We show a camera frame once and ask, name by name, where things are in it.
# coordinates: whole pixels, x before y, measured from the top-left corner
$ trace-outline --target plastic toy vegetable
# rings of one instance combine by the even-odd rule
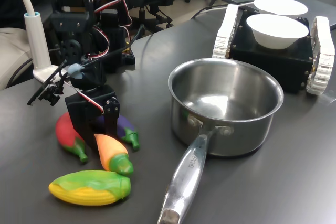
[[[49,191],[68,203],[103,206],[122,199],[131,192],[129,178],[104,170],[82,170],[55,179]]]
[[[57,120],[55,132],[59,144],[64,149],[79,156],[79,160],[83,163],[88,160],[88,156],[85,154],[84,140],[75,131],[68,112]]]
[[[92,122],[92,126],[98,132],[105,132],[104,116],[98,117],[96,121]],[[135,127],[123,115],[119,115],[118,118],[117,135],[122,141],[132,144],[133,150],[137,151],[140,148],[138,133]]]
[[[126,148],[114,138],[95,134],[101,165],[105,170],[117,172],[121,175],[133,173],[133,165],[128,157]]]
[[[119,115],[118,118],[117,135],[124,142],[132,144],[133,150],[137,151],[140,148],[138,133],[134,126],[122,115]]]

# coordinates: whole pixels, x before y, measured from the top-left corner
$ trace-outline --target orange carrot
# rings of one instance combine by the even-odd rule
[[[119,173],[120,175],[130,175],[133,173],[133,165],[128,157],[126,148],[116,139],[95,134],[100,156],[101,165],[105,170]]]

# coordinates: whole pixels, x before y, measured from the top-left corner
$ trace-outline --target white bowl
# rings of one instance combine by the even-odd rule
[[[246,20],[256,41],[267,48],[285,49],[308,34],[308,28],[289,17],[256,14]]]
[[[296,19],[308,11],[308,8],[296,0],[254,0],[261,14],[276,14]]]

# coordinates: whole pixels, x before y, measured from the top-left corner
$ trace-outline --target stainless steel saucepan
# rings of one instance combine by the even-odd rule
[[[260,147],[284,93],[265,71],[215,58],[178,66],[168,85],[173,132],[189,147],[167,188],[158,224],[180,224],[196,193],[206,154],[240,156]]]

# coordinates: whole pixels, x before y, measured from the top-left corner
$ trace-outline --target saucepan rim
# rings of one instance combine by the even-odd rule
[[[258,118],[252,118],[252,119],[247,119],[247,120],[227,120],[227,119],[219,119],[219,118],[213,118],[211,116],[205,116],[205,115],[202,115],[200,113],[198,113],[197,111],[191,109],[190,107],[188,107],[187,105],[185,105],[182,101],[180,101],[177,96],[175,95],[174,91],[173,91],[173,87],[172,87],[172,82],[173,82],[173,79],[174,77],[179,73],[181,72],[183,69],[185,69],[187,66],[191,65],[191,64],[194,64],[196,62],[201,62],[201,61],[204,61],[204,62],[226,62],[226,63],[229,63],[229,64],[240,64],[240,65],[243,65],[243,66],[246,66],[246,67],[249,67],[249,68],[252,68],[252,69],[255,69],[257,71],[259,71],[260,73],[264,74],[266,77],[268,77],[268,79],[270,81],[272,81],[275,86],[276,86],[276,90],[278,91],[278,94],[279,94],[279,99],[278,99],[278,103],[277,105],[274,107],[274,109],[272,111],[270,111],[269,113],[265,114],[265,115],[262,115]],[[187,110],[189,111],[192,111],[194,114],[196,115],[199,115],[203,118],[206,118],[206,119],[210,119],[210,120],[215,120],[215,121],[220,121],[220,122],[252,122],[252,121],[258,121],[258,120],[261,120],[261,119],[264,119],[264,118],[267,118],[269,117],[270,115],[274,114],[282,105],[282,103],[284,102],[284,91],[281,87],[281,85],[278,83],[278,81],[273,77],[271,76],[269,73],[267,73],[266,71],[256,67],[256,66],[253,66],[251,64],[248,64],[248,63],[245,63],[245,62],[242,62],[242,61],[238,61],[238,60],[230,60],[230,59],[219,59],[219,58],[203,58],[203,59],[196,59],[196,60],[191,60],[191,61],[187,61],[179,66],[177,66],[169,75],[168,77],[168,88],[169,88],[169,91],[171,93],[171,95],[173,96],[173,98],[181,105],[183,106],[184,108],[186,108]]]

